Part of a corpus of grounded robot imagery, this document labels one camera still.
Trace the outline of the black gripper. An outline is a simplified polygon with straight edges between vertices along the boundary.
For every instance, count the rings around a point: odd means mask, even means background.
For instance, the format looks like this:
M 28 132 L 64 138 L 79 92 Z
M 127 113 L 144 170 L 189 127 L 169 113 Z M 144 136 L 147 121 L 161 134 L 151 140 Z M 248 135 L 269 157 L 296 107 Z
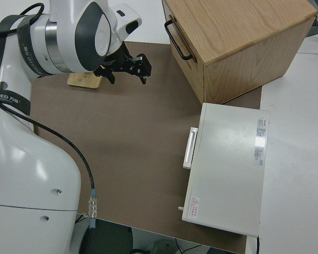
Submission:
M 111 84 L 115 84 L 113 72 L 126 72 L 139 77 L 141 83 L 146 84 L 151 71 L 152 66 L 145 54 L 140 53 L 133 57 L 127 46 L 122 44 L 118 50 L 108 55 L 93 73 L 95 76 L 107 78 Z

